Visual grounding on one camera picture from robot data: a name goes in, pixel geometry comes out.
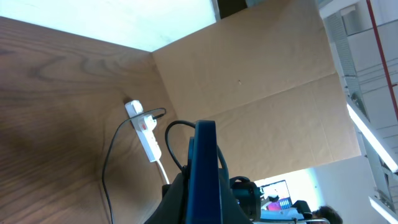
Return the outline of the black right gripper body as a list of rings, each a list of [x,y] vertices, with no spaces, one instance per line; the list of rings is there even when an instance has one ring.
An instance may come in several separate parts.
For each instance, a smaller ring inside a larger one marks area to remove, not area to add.
[[[252,223],[260,220],[260,190],[247,177],[192,183],[178,174],[172,184],[162,186],[162,200],[145,224],[158,223]]]

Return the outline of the blue Samsung Galaxy smartphone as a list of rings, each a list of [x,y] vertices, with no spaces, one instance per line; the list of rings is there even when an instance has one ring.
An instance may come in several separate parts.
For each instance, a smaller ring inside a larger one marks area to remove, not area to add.
[[[220,179],[214,121],[201,120],[196,123],[195,135],[189,142],[188,164],[190,175],[185,222],[221,223]]]

